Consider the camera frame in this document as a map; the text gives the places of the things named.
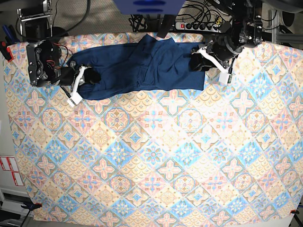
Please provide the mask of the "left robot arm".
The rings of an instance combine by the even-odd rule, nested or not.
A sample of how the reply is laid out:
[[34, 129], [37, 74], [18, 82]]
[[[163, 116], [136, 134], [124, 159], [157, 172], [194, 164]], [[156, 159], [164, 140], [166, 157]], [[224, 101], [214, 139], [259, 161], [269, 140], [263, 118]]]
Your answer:
[[218, 81], [230, 85], [235, 81], [233, 65], [245, 47], [254, 48], [262, 42], [262, 2], [259, 0], [210, 0], [218, 10], [231, 17], [220, 25], [221, 32], [191, 51], [193, 71], [220, 71]]

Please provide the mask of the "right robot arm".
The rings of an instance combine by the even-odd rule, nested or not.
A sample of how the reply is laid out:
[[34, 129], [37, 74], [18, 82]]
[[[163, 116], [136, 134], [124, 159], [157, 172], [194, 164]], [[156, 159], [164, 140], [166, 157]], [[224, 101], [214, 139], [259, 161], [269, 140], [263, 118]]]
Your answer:
[[83, 100], [80, 86], [100, 82], [100, 74], [90, 63], [77, 61], [73, 52], [59, 43], [68, 32], [54, 26], [56, 14], [50, 0], [39, 0], [17, 12], [16, 29], [29, 42], [26, 50], [31, 86], [58, 86], [67, 95], [70, 106], [78, 105]]

